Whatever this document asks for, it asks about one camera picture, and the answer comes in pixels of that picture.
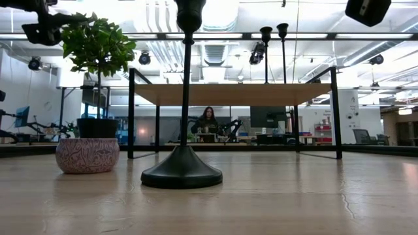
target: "black lamp base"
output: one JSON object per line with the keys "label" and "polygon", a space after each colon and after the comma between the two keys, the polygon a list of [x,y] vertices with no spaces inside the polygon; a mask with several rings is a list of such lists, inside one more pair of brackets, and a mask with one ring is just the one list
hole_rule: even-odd
{"label": "black lamp base", "polygon": [[178,146],[158,165],[143,171],[142,184],[160,189],[196,189],[222,183],[222,172],[204,163],[190,146]]}

